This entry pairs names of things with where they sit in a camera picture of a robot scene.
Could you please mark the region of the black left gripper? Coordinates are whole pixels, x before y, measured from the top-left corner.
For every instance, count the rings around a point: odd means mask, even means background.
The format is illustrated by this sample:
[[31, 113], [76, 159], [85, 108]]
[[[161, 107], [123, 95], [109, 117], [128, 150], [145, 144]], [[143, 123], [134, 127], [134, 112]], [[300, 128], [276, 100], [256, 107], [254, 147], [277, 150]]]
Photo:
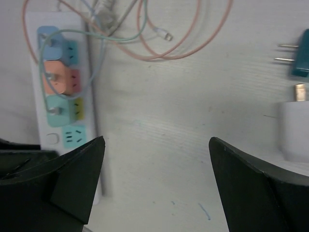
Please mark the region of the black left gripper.
[[16, 173], [59, 157], [58, 153], [28, 145], [0, 140], [0, 178], [13, 178]]

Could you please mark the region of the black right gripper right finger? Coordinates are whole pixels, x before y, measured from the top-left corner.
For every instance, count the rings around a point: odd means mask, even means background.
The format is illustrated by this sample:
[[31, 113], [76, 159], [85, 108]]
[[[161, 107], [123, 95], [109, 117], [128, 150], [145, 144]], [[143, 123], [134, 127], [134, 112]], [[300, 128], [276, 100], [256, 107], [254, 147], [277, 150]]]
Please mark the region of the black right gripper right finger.
[[231, 232], [307, 232], [309, 178], [212, 137], [211, 163]]

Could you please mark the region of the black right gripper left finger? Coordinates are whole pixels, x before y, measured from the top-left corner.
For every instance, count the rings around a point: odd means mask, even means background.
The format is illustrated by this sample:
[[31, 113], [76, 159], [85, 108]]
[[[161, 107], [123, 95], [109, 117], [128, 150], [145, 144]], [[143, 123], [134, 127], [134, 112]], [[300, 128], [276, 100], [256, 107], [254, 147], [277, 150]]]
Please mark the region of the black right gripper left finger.
[[104, 151], [100, 136], [13, 178], [0, 179], [1, 231], [82, 231], [89, 222]]

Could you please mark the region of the white plug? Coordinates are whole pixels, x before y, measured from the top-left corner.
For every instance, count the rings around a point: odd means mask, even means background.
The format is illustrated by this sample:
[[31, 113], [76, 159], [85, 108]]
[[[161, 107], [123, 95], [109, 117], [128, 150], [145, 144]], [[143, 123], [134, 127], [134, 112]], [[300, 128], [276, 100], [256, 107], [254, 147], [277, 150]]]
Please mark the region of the white plug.
[[304, 83], [293, 86], [294, 100], [279, 103], [279, 149], [287, 161], [309, 161], [309, 101]]

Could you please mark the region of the white power strip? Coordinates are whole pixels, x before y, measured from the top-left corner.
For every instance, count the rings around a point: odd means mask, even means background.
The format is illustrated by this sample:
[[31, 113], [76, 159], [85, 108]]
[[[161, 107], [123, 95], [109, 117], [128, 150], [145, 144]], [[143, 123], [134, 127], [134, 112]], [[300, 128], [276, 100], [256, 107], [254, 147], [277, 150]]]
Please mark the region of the white power strip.
[[[28, 29], [29, 44], [37, 59], [31, 62], [33, 88], [38, 120], [40, 145], [43, 149], [66, 154], [89, 142], [97, 136], [92, 83], [98, 75], [100, 66], [90, 68], [86, 23], [73, 12], [29, 12], [25, 24]], [[56, 26], [59, 31], [46, 38], [39, 49], [37, 28]], [[61, 61], [71, 69], [73, 93], [58, 93], [51, 85], [45, 71], [43, 50], [52, 36], [61, 33], [65, 39]], [[75, 121], [62, 127], [51, 127], [47, 122], [46, 97], [57, 95], [74, 101]]]

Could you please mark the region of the dark teal plug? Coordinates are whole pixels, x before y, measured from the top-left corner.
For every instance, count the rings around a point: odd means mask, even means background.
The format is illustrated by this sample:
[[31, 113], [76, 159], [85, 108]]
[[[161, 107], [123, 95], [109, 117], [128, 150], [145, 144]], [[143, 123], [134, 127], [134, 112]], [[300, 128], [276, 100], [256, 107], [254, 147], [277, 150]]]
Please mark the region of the dark teal plug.
[[309, 77], [309, 29], [303, 31], [298, 44], [279, 44], [278, 47], [295, 49], [293, 58], [274, 58], [275, 61], [291, 63], [291, 75]]

